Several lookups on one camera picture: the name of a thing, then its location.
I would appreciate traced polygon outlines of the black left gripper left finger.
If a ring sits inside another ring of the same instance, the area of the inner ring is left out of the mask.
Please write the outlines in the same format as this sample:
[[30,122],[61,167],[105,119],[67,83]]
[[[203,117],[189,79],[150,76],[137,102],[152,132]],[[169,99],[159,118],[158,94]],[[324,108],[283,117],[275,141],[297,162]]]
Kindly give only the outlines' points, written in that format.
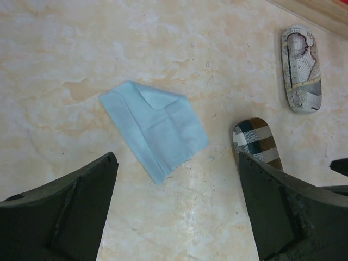
[[119,164],[112,152],[1,202],[1,260],[96,260]]

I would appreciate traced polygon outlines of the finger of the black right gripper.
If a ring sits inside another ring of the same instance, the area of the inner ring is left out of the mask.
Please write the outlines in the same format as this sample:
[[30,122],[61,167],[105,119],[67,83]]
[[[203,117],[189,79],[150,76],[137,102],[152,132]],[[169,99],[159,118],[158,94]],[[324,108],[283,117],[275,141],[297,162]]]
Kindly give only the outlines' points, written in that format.
[[344,176],[348,176],[348,158],[333,160],[330,163],[330,169]]

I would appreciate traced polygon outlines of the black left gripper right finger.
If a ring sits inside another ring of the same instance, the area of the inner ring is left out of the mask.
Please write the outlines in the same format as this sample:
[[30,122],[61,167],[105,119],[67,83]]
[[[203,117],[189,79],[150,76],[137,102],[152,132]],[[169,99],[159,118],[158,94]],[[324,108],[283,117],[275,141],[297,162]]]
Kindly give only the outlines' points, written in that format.
[[239,176],[259,260],[347,260],[347,186],[317,187],[246,153]]

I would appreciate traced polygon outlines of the map print glasses case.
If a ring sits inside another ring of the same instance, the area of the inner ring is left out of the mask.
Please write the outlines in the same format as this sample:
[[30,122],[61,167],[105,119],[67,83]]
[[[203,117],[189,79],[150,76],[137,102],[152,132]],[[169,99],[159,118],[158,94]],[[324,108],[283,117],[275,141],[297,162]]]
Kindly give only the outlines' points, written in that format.
[[312,31],[293,24],[281,37],[285,92],[291,109],[300,114],[318,111],[322,102],[318,48]]

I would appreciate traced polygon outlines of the plaid brown glasses case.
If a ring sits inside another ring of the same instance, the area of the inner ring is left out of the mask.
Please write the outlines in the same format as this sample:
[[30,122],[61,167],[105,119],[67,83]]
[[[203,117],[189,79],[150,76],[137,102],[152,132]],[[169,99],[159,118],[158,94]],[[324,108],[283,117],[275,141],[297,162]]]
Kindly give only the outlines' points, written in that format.
[[247,153],[282,171],[283,166],[269,125],[259,117],[239,122],[232,130],[235,160],[239,153]]

